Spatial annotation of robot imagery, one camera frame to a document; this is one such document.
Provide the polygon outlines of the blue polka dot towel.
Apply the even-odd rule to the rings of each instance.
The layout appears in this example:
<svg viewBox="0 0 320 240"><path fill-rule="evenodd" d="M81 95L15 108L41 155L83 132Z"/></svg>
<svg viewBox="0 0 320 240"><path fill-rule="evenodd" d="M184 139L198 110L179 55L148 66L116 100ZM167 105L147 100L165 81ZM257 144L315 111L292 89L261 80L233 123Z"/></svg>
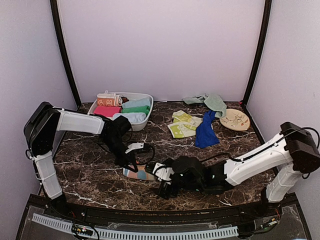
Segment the blue polka dot towel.
<svg viewBox="0 0 320 240"><path fill-rule="evenodd" d="M143 181L155 181L155 177L150 174L150 173L147 173L145 171L145 167L146 165L138 165L137 168L138 168L138 172L133 172L129 169L126 169L124 168L123 169L123 175L127 178L130 178L130 179L136 179L136 180L143 180Z"/></svg>

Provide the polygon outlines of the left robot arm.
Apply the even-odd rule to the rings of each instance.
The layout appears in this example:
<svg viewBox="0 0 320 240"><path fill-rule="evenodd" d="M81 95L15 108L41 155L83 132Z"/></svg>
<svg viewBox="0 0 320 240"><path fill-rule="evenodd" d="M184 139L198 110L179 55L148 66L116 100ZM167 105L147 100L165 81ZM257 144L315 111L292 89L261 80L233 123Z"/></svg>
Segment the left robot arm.
<svg viewBox="0 0 320 240"><path fill-rule="evenodd" d="M36 178L47 196L53 200L51 210L60 218L67 218L70 206L62 199L63 190L53 163L53 145L57 132L81 132L98 135L115 156L115 164L138 172L137 162L129 155L123 136L132 128L129 120L119 116L111 120L102 115L84 114L52 106L42 102L24 126L23 133L32 160Z"/></svg>

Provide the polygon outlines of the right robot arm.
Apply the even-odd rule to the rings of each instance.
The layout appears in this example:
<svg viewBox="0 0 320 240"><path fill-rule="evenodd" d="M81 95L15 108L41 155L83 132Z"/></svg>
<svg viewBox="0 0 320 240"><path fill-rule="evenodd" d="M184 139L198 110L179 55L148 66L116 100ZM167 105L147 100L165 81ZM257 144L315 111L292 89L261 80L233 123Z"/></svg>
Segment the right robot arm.
<svg viewBox="0 0 320 240"><path fill-rule="evenodd" d="M205 166L203 161L186 156L156 163L151 172L161 182L159 195L168 199L180 189L220 195L255 175L281 166L275 179L262 192L262 201L255 205L255 213L266 217L299 178L320 167L320 142L314 140L312 127L285 122L280 128L265 144L214 165Z"/></svg>

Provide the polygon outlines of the orange bunny towel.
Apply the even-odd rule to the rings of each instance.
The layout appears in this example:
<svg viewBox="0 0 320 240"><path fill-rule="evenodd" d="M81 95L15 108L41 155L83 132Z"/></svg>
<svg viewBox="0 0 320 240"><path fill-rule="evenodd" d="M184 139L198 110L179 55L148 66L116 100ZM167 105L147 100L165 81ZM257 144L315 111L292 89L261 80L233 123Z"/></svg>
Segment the orange bunny towel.
<svg viewBox="0 0 320 240"><path fill-rule="evenodd" d="M97 106L103 107L121 107L123 103L122 95L117 93L99 93L97 94Z"/></svg>

